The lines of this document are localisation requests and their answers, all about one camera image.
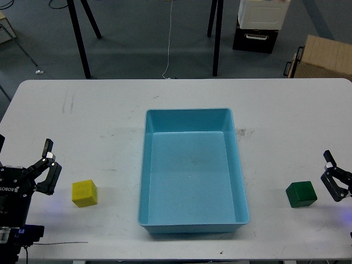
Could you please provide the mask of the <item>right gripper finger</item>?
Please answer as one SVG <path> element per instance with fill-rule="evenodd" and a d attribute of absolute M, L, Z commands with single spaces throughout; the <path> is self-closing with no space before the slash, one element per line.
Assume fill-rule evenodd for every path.
<path fill-rule="evenodd" d="M 330 150 L 323 153 L 326 164 L 321 180 L 335 202 L 351 197 L 351 172 L 337 166 Z"/>

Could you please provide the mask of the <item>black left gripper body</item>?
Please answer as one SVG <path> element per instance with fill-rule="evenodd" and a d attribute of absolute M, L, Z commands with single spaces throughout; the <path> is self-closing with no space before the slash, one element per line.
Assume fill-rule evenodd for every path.
<path fill-rule="evenodd" d="M 23 227 L 34 193 L 32 169 L 1 167 L 1 227 Z"/>

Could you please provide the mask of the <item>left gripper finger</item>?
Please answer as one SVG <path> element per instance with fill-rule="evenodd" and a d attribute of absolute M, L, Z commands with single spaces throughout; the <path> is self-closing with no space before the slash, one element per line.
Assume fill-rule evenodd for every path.
<path fill-rule="evenodd" d="M 25 180 L 25 194 L 32 194 L 34 191 L 52 195 L 56 187 L 62 166 L 56 162 L 56 158 L 52 153 L 53 141 L 46 139 L 42 152 L 42 158 L 23 171 L 23 179 Z M 35 183 L 35 179 L 48 169 L 45 180 Z"/>

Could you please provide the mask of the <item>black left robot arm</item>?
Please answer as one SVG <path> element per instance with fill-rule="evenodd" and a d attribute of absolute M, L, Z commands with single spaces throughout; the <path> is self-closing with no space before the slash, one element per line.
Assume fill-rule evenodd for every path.
<path fill-rule="evenodd" d="M 54 193 L 62 166 L 52 147 L 46 139 L 42 157 L 27 168 L 1 165 L 1 263 L 16 263 L 21 248 L 43 237 L 44 226 L 27 225 L 26 219 L 33 193 Z"/>

